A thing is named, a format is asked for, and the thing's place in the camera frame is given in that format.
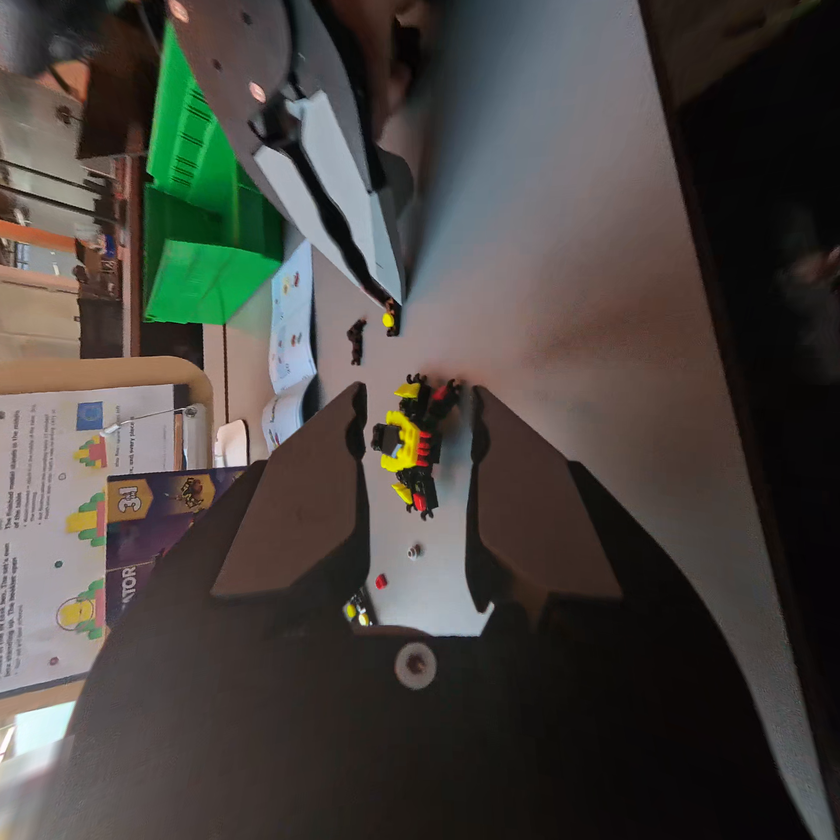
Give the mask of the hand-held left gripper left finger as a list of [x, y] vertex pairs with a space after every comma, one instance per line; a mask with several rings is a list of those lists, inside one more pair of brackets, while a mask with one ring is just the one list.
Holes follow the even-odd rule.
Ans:
[[345, 388], [268, 457], [213, 585], [220, 599], [348, 601], [370, 570], [367, 390]]

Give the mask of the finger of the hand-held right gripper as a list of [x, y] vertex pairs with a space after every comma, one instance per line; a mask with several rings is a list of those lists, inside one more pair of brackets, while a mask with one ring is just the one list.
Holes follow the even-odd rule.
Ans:
[[373, 278], [347, 218], [326, 192], [299, 145], [288, 150], [261, 145], [254, 161], [298, 231], [375, 303], [387, 293]]
[[363, 178], [324, 91], [287, 101], [287, 112], [299, 122], [301, 149], [320, 186], [338, 208], [374, 285], [385, 299], [402, 306], [405, 270], [397, 254], [399, 242], [388, 185], [376, 190]]

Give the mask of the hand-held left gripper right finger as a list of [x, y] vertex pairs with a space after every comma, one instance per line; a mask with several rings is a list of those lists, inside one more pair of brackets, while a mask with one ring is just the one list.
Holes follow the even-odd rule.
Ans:
[[517, 590], [584, 602], [623, 591], [570, 461], [486, 387], [471, 389], [465, 579], [474, 607]]

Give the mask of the yellow black lego spider body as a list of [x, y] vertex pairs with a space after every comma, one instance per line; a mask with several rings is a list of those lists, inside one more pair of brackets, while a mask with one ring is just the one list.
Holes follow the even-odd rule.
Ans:
[[373, 426], [371, 448], [408, 512], [434, 518], [438, 495], [434, 468], [443, 446], [443, 424], [459, 403], [462, 384], [450, 379], [433, 387], [423, 374], [408, 375], [395, 391], [398, 407]]

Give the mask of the lego instruction booklet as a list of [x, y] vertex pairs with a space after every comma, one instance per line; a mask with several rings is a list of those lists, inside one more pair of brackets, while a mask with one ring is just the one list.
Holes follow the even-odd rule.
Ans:
[[312, 351], [312, 246], [305, 240], [270, 282], [268, 375], [273, 396], [261, 426], [271, 454], [303, 425], [303, 404], [317, 376]]

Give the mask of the purple and yellow lego box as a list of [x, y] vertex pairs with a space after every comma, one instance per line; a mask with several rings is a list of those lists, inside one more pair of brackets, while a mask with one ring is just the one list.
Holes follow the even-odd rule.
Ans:
[[111, 476], [106, 487], [106, 626], [112, 629], [154, 567], [246, 471], [213, 467]]

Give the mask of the green plastic bin with slots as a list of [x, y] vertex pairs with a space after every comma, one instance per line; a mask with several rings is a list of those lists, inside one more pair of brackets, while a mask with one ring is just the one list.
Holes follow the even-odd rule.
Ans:
[[146, 169], [163, 193], [228, 222], [241, 192], [258, 194], [197, 86], [171, 22], [164, 27]]

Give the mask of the wooden divider panel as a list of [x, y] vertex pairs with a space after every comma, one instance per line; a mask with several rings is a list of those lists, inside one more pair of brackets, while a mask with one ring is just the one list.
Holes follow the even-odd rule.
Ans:
[[[176, 385], [183, 403], [173, 410], [175, 445], [178, 411], [200, 403], [213, 431], [213, 389], [194, 364], [170, 356], [110, 360], [23, 360], [2, 365], [2, 396], [31, 392], [86, 391], [136, 385]], [[14, 696], [2, 696], [2, 715], [74, 700], [88, 672], [71, 681]]]

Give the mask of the printed paper sign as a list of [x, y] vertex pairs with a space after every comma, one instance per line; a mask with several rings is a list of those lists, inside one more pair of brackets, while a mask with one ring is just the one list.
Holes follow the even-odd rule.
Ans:
[[106, 632], [111, 476], [175, 465], [176, 385], [2, 395], [2, 696], [84, 676]]

